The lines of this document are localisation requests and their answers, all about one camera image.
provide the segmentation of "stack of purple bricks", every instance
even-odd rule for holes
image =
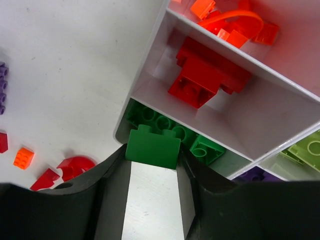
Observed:
[[[4,62],[0,62],[0,115],[4,114],[6,110],[4,103],[7,98],[5,90],[7,89],[8,82],[5,80],[5,76],[7,76],[8,72],[9,68],[5,66]]]
[[[234,181],[237,183],[247,183],[257,181],[281,182],[282,180],[256,166],[245,172],[244,174],[238,176],[236,179],[234,179]]]

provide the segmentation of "lego brick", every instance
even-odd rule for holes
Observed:
[[[236,48],[241,48],[249,39],[236,30],[232,30],[226,41]]]
[[[285,149],[285,150],[283,150],[283,151],[281,151],[279,154],[280,154],[281,156],[283,156],[284,158],[289,159],[289,160],[291,160],[291,161],[293,161],[293,162],[295,162],[295,163],[297,163],[297,164],[300,164],[300,165],[304,165],[304,164],[305,164],[304,161],[302,161],[301,159],[299,159],[298,157],[296,157],[294,154],[292,154],[291,152],[289,152],[289,151],[288,151],[288,148]]]
[[[8,150],[8,136],[6,133],[0,132],[0,154]]]
[[[262,30],[252,41],[255,43],[273,45],[279,32],[279,27],[272,23],[265,23]]]
[[[246,171],[245,173],[237,177],[237,180],[240,180],[240,182],[261,181],[262,179],[264,179],[264,172],[265,171],[263,169],[255,166],[254,168],[251,168],[249,171]]]
[[[4,114],[6,107],[0,104],[0,115]]]
[[[202,20],[215,8],[215,4],[213,0],[196,0],[190,10]]]
[[[153,109],[135,101],[126,114],[126,119],[136,128],[139,125],[152,127],[152,131],[161,134],[163,130],[171,130],[176,124],[170,118],[161,115]]]
[[[216,68],[191,56],[185,61],[168,93],[198,109],[217,94],[221,83],[218,79],[222,78]]]
[[[13,165],[16,167],[25,170],[30,166],[30,163],[34,157],[35,153],[32,151],[29,151],[26,148],[21,148],[14,159]]]
[[[9,68],[7,68],[4,65],[0,66],[0,76],[2,77],[7,76],[8,72],[9,72]]]
[[[230,33],[227,32],[226,30],[224,30],[223,28],[221,28],[221,29],[219,30],[219,32],[217,33],[216,36],[217,36],[218,38],[221,38],[221,39],[227,41],[227,39],[228,39],[229,36],[230,36]]]
[[[288,151],[320,172],[320,130],[298,141]]]
[[[152,133],[152,128],[139,125],[131,130],[125,158],[128,161],[176,169],[181,140],[176,133],[163,130],[162,134]]]
[[[58,180],[60,176],[48,168],[35,183],[30,187],[32,191],[38,191],[40,189],[51,188],[55,183],[54,181]]]
[[[267,171],[265,171],[263,173],[263,182],[282,182],[281,179],[277,178],[276,176],[268,173]]]
[[[225,92],[229,94],[233,92],[240,93],[252,77],[249,71],[195,41],[191,37],[187,37],[176,56],[177,64],[180,67],[184,67],[184,64],[190,57],[200,58],[208,65],[214,67],[217,70],[216,73],[219,72],[221,87],[224,86],[222,89],[226,90]]]
[[[220,15],[220,11],[216,10],[216,11],[213,11],[209,14],[209,16],[207,17],[207,19],[211,19],[211,18],[214,18],[218,15]],[[228,25],[228,23],[226,22],[226,20],[220,20],[220,21],[216,21],[216,22],[213,22],[211,24],[209,24],[208,26],[205,27],[205,29],[207,29],[208,31],[210,31],[211,33],[217,35],[219,33],[219,31],[226,27]]]
[[[191,146],[190,151],[200,162],[210,165],[214,160],[221,157],[226,152],[226,149],[199,135]]]
[[[6,101],[7,95],[3,92],[0,92],[0,104],[3,104]]]
[[[96,163],[87,156],[73,156],[64,159],[56,168],[62,170],[62,180],[67,182],[95,165]]]
[[[191,129],[178,123],[174,128],[172,128],[172,131],[175,132],[175,137],[180,139],[188,149],[191,148],[192,144],[195,142],[198,136],[198,134]]]
[[[198,24],[203,28],[207,28],[210,24],[230,18],[231,20],[236,20],[231,21],[225,30],[228,33],[231,33],[232,30],[236,30],[248,39],[255,37],[264,26],[264,21],[258,14],[253,11],[242,9],[226,11],[222,14],[200,21]]]
[[[1,76],[0,77],[0,92],[3,93],[4,90],[6,90],[8,86],[8,82],[6,80],[4,80],[4,77]]]

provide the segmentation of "lime green lego brick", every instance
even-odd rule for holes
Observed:
[[[301,159],[299,159],[298,157],[296,157],[294,154],[292,154],[291,152],[288,151],[288,148],[281,151],[280,152],[280,155],[283,156],[284,158],[286,159],[289,159],[297,164],[300,164],[300,165],[304,165],[305,162],[302,161]]]
[[[175,127],[172,128],[172,131],[175,132],[175,137],[181,139],[181,142],[190,149],[192,144],[195,142],[198,134],[192,131],[191,129],[182,126],[176,123]]]
[[[162,134],[152,133],[152,128],[139,125],[138,129],[131,130],[125,159],[153,165],[157,167],[176,169],[181,140],[176,133],[163,130]]]
[[[170,118],[144,106],[138,101],[133,103],[126,115],[126,119],[136,128],[138,128],[139,125],[150,126],[156,134],[161,134],[163,130],[171,130],[176,125]]]
[[[320,130],[298,141],[288,151],[320,172]]]
[[[191,146],[190,151],[200,162],[210,165],[214,160],[222,156],[226,152],[226,149],[199,135]]]

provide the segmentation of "small orange brick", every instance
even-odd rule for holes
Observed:
[[[218,38],[221,38],[225,41],[227,41],[228,37],[230,36],[230,33],[228,33],[226,30],[224,30],[223,28],[220,29],[220,31],[218,32],[218,34],[216,35]]]
[[[25,170],[30,166],[30,163],[34,155],[35,155],[34,152],[29,151],[28,149],[25,149],[23,147],[17,152],[13,165]]]
[[[236,48],[241,48],[243,44],[245,44],[249,39],[243,36],[241,33],[236,30],[232,30],[230,36],[226,39],[226,41]]]
[[[215,8],[215,5],[216,2],[213,0],[196,0],[190,10],[203,20]]]
[[[279,26],[273,23],[265,23],[263,29],[259,34],[252,39],[252,41],[260,44],[273,45],[275,43]]]

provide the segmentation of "white storage organizer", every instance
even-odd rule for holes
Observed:
[[[320,129],[320,2],[252,0],[254,11],[279,25],[280,34],[273,46],[249,41],[240,49],[196,24],[194,2],[164,1],[115,138],[128,140],[132,126],[124,116],[133,99],[226,147],[211,168],[229,179],[256,165],[285,180],[318,179],[315,170],[295,171],[293,162],[274,155]],[[222,11],[237,4],[216,0]],[[168,93],[181,71],[176,55],[188,36],[254,75],[241,93],[220,89],[200,109]]]

